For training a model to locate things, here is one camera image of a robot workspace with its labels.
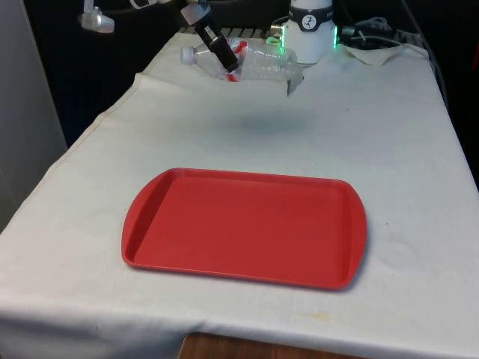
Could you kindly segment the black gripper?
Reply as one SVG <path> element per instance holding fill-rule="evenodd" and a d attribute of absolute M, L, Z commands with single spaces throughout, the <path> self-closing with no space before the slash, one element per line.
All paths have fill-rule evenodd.
<path fill-rule="evenodd" d="M 225 70 L 228 73 L 233 72 L 239 66 L 238 59 L 214 21 L 201 20 L 196 22 L 194 27 L 203 42 L 209 44 L 209 50 L 216 55 Z"/>

